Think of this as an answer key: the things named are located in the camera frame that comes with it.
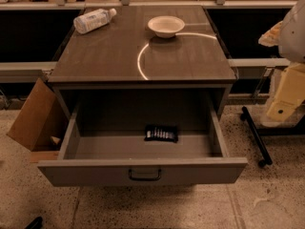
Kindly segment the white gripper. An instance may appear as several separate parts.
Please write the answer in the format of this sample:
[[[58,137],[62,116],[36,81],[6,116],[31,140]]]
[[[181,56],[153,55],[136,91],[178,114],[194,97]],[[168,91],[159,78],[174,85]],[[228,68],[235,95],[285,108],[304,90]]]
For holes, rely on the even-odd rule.
[[[305,0],[298,0],[285,15],[283,23],[276,23],[262,34],[258,43],[265,47],[278,45],[282,57],[298,62],[291,63],[281,73],[266,113],[271,120],[284,122],[305,100]]]

